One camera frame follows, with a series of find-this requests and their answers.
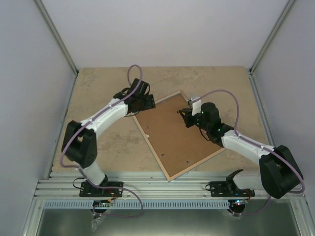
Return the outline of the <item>teal wooden picture frame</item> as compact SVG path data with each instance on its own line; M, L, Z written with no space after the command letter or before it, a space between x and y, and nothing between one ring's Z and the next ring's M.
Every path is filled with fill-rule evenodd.
M187 100L180 90L133 117L168 182L225 150L206 141L197 127L186 128L178 111L188 107Z

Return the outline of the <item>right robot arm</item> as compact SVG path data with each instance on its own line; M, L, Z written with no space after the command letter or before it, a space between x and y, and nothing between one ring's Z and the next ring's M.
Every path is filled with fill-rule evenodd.
M273 147L258 143L221 121L214 103L197 103L179 110L187 128L198 127L201 135L222 148L246 157L259 166L259 172L239 169L226 177L226 191L238 196L250 189L264 189L270 196L280 199L302 184L303 176L294 157L286 146Z

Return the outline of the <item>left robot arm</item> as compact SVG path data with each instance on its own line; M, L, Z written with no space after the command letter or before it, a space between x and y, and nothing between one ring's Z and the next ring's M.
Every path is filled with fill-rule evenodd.
M93 116L68 123L62 144L62 157L73 162L85 182L80 188L83 195L105 195L110 187L121 190L123 185L109 182L97 164L97 140L117 120L134 116L141 111L155 108L150 85L134 79L130 87L116 93L110 102Z

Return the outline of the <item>aluminium rail base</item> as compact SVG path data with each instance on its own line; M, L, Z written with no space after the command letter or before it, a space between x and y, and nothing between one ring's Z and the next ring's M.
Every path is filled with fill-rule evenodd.
M210 200L204 189L210 181L225 180L227 172L188 172L168 182L162 172L108 172L110 181L122 181L124 187L136 193L141 200ZM72 186L75 172L52 172L48 179L39 180L35 199L79 199L79 190Z

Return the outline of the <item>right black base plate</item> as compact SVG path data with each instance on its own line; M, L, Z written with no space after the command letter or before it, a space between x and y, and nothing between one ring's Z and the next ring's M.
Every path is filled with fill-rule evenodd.
M212 197L254 197L255 191L251 189L239 189L233 182L211 181L205 189L210 191Z

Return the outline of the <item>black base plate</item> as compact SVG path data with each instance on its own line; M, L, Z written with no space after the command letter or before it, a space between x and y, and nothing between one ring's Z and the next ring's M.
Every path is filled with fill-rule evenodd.
M210 191L212 197L254 197L255 191L251 189L239 189L233 182L211 181L205 189Z
M79 196L83 198L87 197L107 197L107 198L117 198L121 197L123 191L121 189L114 189L114 187L123 187L124 183L120 181L110 181L108 182L108 187L111 189L101 189L92 186L87 181L81 183L81 190Z

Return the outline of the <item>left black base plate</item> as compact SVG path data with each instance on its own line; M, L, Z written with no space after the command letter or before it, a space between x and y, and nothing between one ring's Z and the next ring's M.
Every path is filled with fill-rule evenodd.
M108 182L108 187L111 189L101 189L92 186L87 181L81 183L81 190L79 196L83 198L87 197L107 197L107 198L117 198L121 197L123 191L121 189L114 189L114 187L123 187L124 183L120 181L110 181Z

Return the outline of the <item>left aluminium corner post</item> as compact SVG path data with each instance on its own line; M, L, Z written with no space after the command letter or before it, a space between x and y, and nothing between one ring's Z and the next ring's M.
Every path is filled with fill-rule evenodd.
M78 69L77 69L68 49L66 48L66 45L64 44L52 18L50 17L46 6L44 5L42 0L34 0L33 2L36 5L36 7L38 8L43 20L45 21L49 31L51 32L53 38L55 39L59 49L61 50L65 60L67 61L70 69L72 70L73 74L77 77L78 76Z

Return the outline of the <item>aluminium corner post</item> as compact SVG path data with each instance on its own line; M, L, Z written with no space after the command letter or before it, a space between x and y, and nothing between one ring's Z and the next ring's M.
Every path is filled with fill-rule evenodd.
M272 27L267 39L265 40L263 46L261 47L258 55L256 56L252 66L249 68L249 74L252 76L256 71L257 67L259 66L261 60L263 59L264 55L268 51L269 47L273 43L274 39L276 38L277 34L279 33L281 27L285 23L286 19L288 18L290 12L292 11L294 5L296 4L297 0L288 0L285 4L282 12L280 13L279 17L277 18L274 26Z
M55 39L59 49L61 50L65 60L67 61L70 69L72 70L73 74L77 77L78 76L78 69L77 69L68 49L66 48L66 45L64 44L52 18L50 17L46 6L44 5L42 0L34 0L33 2L36 5L36 7L38 8L43 20L45 21L49 31L51 32L53 38Z

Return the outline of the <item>right aluminium corner post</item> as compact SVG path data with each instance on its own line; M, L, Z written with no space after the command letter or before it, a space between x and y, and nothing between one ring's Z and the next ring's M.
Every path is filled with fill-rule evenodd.
M259 66L261 60L263 59L264 55L268 51L269 47L273 43L274 39L276 38L277 34L279 33L281 27L285 23L286 19L288 18L290 12L292 11L294 5L296 4L297 0L288 0L285 4L282 12L280 13L279 17L277 18L274 26L272 27L267 39L265 40L263 46L261 47L258 55L256 56L252 66L249 68L249 74L252 76L256 71L257 67Z

